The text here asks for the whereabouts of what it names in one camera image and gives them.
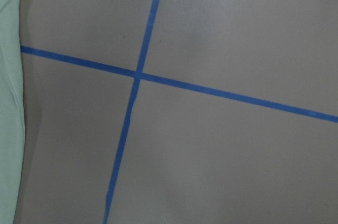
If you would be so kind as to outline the green long sleeve shirt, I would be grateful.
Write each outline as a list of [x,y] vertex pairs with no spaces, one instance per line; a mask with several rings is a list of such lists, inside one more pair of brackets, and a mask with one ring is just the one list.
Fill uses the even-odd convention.
[[20,0],[1,0],[1,223],[13,223],[25,141]]

